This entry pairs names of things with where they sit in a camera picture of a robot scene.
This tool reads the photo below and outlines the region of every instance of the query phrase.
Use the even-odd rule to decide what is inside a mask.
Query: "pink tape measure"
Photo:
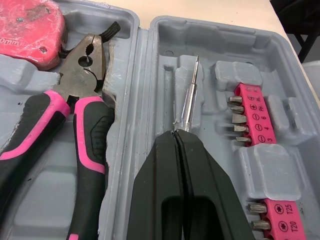
[[[50,0],[0,0],[0,54],[25,59],[39,70],[59,62],[67,41],[65,19]]]

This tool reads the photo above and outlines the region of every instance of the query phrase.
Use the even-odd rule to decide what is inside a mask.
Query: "tool case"
[[[121,31],[104,50],[102,89],[116,100],[106,141],[107,189],[99,240],[126,240],[135,177],[155,139],[181,124],[188,84],[199,55],[191,132],[229,176],[248,222],[248,204],[295,201],[308,240],[320,239],[320,110],[290,44],[265,30],[172,16],[149,29],[127,9],[84,0],[57,0],[68,30],[66,49],[114,21]],[[39,71],[0,55],[0,146],[20,120],[29,96],[57,84],[58,65]],[[240,84],[260,86],[277,144],[247,147],[235,140],[228,97]],[[19,187],[0,240],[66,239],[77,189],[72,116]],[[263,233],[253,231],[256,238]]]

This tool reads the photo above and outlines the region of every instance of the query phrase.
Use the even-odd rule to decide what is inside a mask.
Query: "pliers jaw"
[[[87,34],[68,54],[60,69],[60,84],[53,87],[66,102],[97,96],[106,74],[106,56],[101,36]]]

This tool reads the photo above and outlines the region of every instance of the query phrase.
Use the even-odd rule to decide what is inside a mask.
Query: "screwdriver bit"
[[[247,122],[247,117],[240,114],[232,114],[232,123],[233,124],[245,124]]]
[[[247,126],[234,125],[234,131],[240,133],[248,133],[249,128]]]
[[[252,228],[254,230],[270,230],[271,224],[265,220],[252,221]]]
[[[263,203],[251,203],[248,208],[251,213],[264,214],[267,212],[267,206]]]
[[[232,106],[230,109],[235,114],[243,114],[245,112],[245,108],[243,106]]]
[[[251,138],[249,137],[237,136],[235,139],[241,143],[248,143],[248,144],[251,143]]]
[[[242,96],[231,96],[228,99],[228,103],[239,106],[242,104]]]

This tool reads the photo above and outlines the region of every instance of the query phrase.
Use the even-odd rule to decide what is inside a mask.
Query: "beige table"
[[[290,43],[269,0],[95,0],[130,9],[140,18],[140,27],[148,29],[158,16],[198,19],[268,30],[283,36]],[[320,101],[301,64],[305,79],[320,108]]]

